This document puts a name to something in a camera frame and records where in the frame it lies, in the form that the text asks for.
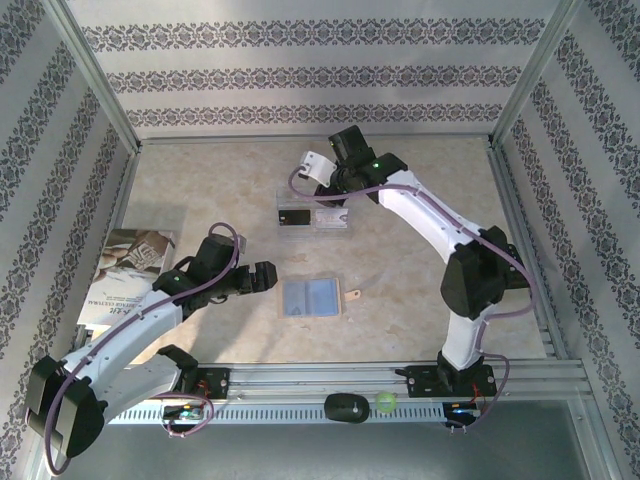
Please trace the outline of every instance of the beige floor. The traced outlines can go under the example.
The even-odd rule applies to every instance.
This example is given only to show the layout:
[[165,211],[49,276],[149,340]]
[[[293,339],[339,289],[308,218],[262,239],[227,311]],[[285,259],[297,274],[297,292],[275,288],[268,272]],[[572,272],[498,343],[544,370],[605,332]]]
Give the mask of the beige floor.
[[[479,225],[506,230],[480,139],[370,141],[378,155],[403,159],[422,183]],[[275,192],[302,153],[330,156],[324,142],[145,146],[124,226],[178,232],[176,260],[194,254],[209,226],[231,223],[248,240],[241,263],[270,260],[280,278],[337,276],[360,300],[335,318],[278,319],[277,289],[232,297],[196,312],[141,358],[174,343],[206,362],[341,362],[434,359],[447,332],[439,285],[444,264],[399,217],[366,198],[350,200],[350,240],[287,243],[278,239]],[[527,301],[507,292],[502,310]],[[486,351],[545,357],[533,315],[496,321]]]

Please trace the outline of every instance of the book cover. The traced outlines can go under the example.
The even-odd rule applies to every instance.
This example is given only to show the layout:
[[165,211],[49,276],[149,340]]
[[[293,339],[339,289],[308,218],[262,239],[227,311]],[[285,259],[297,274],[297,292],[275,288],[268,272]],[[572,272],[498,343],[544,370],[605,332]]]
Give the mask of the book cover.
[[104,331],[131,311],[171,268],[174,232],[115,229],[102,250],[78,324]]

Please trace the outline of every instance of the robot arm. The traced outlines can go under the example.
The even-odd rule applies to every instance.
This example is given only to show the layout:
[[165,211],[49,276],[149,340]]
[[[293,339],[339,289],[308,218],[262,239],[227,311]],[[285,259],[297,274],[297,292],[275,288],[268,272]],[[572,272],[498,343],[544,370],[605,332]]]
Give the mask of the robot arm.
[[[195,256],[181,260],[160,275],[137,307],[97,340],[61,361],[50,356],[38,361],[27,386],[28,425],[44,436],[53,399],[76,370],[73,383],[62,397],[51,434],[52,445],[68,459],[84,452],[106,423],[140,401],[171,391],[194,393],[198,362],[174,345],[160,349],[141,365],[125,368],[154,340],[212,299],[262,292],[276,284],[276,268],[270,262],[256,263],[254,272],[248,265],[228,268],[233,253],[234,244],[229,238],[210,233]],[[227,273],[211,287],[176,297],[212,283],[225,270]],[[101,344],[97,353],[90,354]]]
[[[451,313],[447,340],[438,355],[438,376],[454,390],[482,364],[479,350],[482,324],[502,299],[504,290],[517,283],[504,259],[463,230],[505,252],[513,246],[507,244],[506,235],[498,227],[483,230],[450,209],[395,155],[377,157],[358,127],[350,127],[329,140],[337,162],[315,152],[305,153],[301,160],[299,176],[320,183],[314,197],[326,197],[326,201],[318,201],[335,206],[343,205],[345,200],[332,197],[374,190],[368,196],[411,225],[447,264],[440,291]],[[393,188],[376,188],[384,185]]]

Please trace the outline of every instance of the white label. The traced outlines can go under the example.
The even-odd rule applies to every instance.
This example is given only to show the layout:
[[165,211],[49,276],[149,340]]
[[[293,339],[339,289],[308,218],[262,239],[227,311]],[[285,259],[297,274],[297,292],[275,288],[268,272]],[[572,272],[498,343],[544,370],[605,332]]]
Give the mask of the white label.
[[324,208],[316,210],[316,228],[347,228],[348,208]]

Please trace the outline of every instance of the white wall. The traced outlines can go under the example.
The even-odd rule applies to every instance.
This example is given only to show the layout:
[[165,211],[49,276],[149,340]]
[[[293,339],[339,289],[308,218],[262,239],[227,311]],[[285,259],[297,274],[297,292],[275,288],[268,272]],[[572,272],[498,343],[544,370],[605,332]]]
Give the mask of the white wall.
[[141,138],[489,133],[558,0],[70,0]]
[[639,5],[580,7],[504,146],[624,478],[640,478]]
[[0,479],[34,363],[66,354],[128,154],[37,0],[0,0]]

